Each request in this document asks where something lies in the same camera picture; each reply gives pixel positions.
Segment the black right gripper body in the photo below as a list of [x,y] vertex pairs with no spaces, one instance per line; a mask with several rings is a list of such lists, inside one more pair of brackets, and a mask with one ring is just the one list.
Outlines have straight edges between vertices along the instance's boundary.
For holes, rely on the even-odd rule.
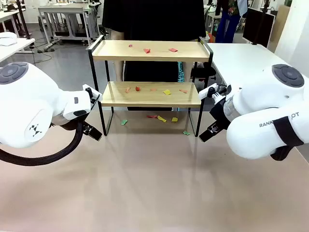
[[211,124],[213,131],[226,130],[230,125],[230,121],[224,114],[225,97],[219,100],[214,107],[210,110],[211,116],[215,119],[215,122]]

